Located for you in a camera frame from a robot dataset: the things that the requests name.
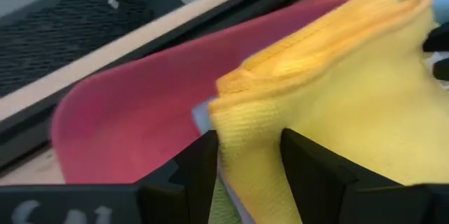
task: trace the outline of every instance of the pink cloth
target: pink cloth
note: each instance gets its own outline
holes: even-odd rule
[[[195,141],[215,80],[346,0],[305,0],[91,76],[61,101],[53,147],[68,183],[133,183]]]

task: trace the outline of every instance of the folded towel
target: folded towel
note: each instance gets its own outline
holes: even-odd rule
[[[300,223],[284,128],[403,184],[449,182],[449,103],[421,49],[431,1],[350,0],[217,81],[225,177],[256,223]]]

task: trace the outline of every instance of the wooden surface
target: wooden surface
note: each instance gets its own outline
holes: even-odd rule
[[[196,0],[0,100],[0,120],[227,0]],[[0,178],[0,185],[64,183],[53,150]]]

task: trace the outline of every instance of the metal mesh grille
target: metal mesh grille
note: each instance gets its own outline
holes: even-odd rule
[[[61,0],[0,26],[0,97],[152,20],[142,0]]]

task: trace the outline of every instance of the cloth fold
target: cloth fold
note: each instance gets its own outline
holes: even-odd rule
[[[447,94],[421,49],[431,3],[350,0],[218,79],[225,178],[256,223],[300,223],[284,128],[403,184],[449,181]]]

